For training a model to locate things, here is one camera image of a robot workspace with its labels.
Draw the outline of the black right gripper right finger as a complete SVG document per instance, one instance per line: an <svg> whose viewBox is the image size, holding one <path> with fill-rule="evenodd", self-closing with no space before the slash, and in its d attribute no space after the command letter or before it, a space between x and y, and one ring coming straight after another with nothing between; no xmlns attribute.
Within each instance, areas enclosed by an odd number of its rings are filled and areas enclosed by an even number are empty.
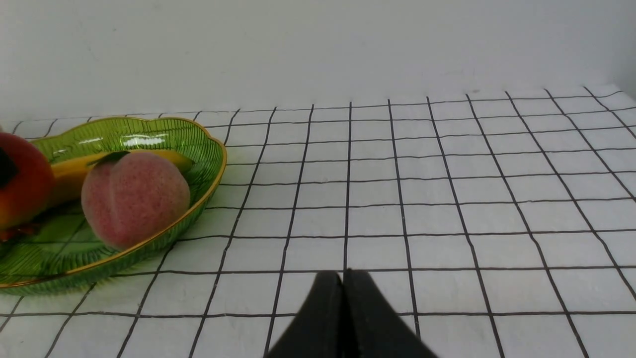
<svg viewBox="0 0 636 358"><path fill-rule="evenodd" d="M344 272L347 327L344 358L435 358L436 354L407 326L365 270Z"/></svg>

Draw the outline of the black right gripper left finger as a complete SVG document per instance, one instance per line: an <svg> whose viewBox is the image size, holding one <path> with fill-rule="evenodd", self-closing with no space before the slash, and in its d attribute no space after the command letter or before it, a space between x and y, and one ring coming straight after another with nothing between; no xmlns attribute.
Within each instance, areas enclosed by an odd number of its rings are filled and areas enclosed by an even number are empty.
<svg viewBox="0 0 636 358"><path fill-rule="evenodd" d="M316 274L311 289L268 358L338 358L343 287L334 271Z"/></svg>

